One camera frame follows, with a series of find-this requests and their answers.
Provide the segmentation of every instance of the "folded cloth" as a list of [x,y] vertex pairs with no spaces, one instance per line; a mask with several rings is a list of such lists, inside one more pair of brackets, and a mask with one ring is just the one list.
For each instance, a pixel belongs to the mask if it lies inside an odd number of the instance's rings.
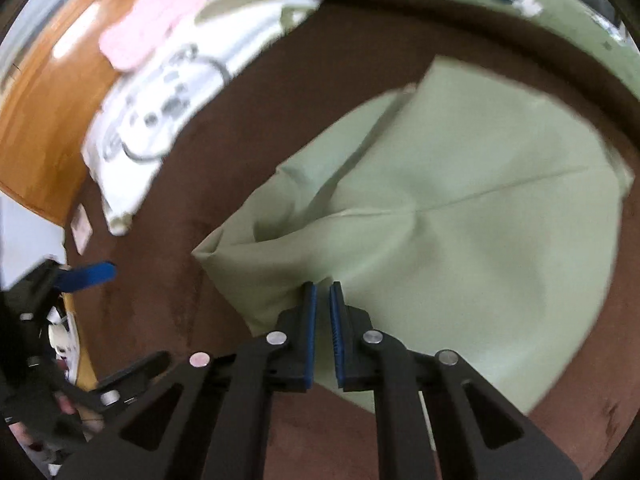
[[[311,280],[530,410],[602,306],[631,177],[555,99],[437,59],[279,165],[194,251],[254,334]],[[337,392],[319,311],[315,379]],[[369,394],[344,394],[373,409]]]
[[137,72],[123,76],[89,127],[82,157],[110,232],[123,235],[184,125],[321,0],[210,0]]
[[206,1],[136,0],[129,14],[100,35],[100,51],[116,70],[135,70],[182,17],[197,12]]

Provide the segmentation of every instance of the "white cloth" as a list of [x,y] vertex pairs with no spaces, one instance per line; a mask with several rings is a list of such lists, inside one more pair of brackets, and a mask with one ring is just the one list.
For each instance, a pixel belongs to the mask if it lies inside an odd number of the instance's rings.
[[66,363],[66,380],[76,384],[80,369],[80,338],[76,318],[67,312],[63,320],[54,308],[47,319],[52,323],[49,325],[49,344],[56,351],[57,359]]
[[82,158],[114,235],[125,234],[184,125],[322,0],[209,0],[139,70],[113,86]]

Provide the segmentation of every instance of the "metal screw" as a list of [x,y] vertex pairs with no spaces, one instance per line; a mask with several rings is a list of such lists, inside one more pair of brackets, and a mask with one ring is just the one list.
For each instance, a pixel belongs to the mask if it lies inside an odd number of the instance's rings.
[[287,334],[276,330],[267,334],[267,343],[270,345],[283,345],[287,341]]
[[194,368],[202,368],[209,364],[211,357],[206,352],[196,352],[189,357],[189,364]]
[[438,361],[447,366],[453,366],[458,362],[458,354],[453,350],[443,350],[438,354]]
[[362,338],[364,339],[365,343],[377,345],[382,341],[382,332],[378,332],[378,330],[367,330]]
[[119,400],[120,400],[120,393],[117,390],[109,390],[108,392],[104,392],[100,396],[100,401],[105,406],[111,406],[112,404],[114,404],[115,402],[118,402]]

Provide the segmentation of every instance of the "white floor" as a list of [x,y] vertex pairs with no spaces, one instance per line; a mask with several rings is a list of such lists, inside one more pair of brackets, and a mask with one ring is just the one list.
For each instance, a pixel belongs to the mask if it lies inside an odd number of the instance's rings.
[[46,256],[66,263],[62,227],[0,192],[0,286],[9,288]]

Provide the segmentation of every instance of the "brown floor mat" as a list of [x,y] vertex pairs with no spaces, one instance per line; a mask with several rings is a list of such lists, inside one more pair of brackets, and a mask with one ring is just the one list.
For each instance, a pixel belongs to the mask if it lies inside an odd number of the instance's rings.
[[[439,6],[442,15],[446,4]],[[500,20],[510,30],[512,19]],[[532,37],[546,41],[537,29],[526,27]],[[98,377],[155,349],[169,349],[177,357],[194,350],[217,355],[248,337],[238,314],[207,281],[190,251],[278,163],[362,102],[419,81],[436,55],[555,95],[590,120],[640,175],[638,154],[614,122],[539,59],[442,19],[382,4],[327,1],[185,127],[128,235],[108,234],[97,186],[85,182],[78,200],[94,234],[80,257],[68,233],[69,263],[107,259],[118,267],[114,282],[75,296]],[[572,59],[582,65],[568,67],[567,73],[586,74],[590,88],[615,87],[610,75],[597,84],[590,80],[590,75],[600,77],[602,69],[586,56]],[[625,203],[616,274],[602,314],[532,414],[587,478],[608,458],[640,406],[640,361],[634,358],[640,352],[640,309],[634,308],[640,298],[640,223],[634,218],[639,204],[636,184]],[[375,446],[373,416],[321,388],[304,397],[279,396],[266,478],[375,478]]]

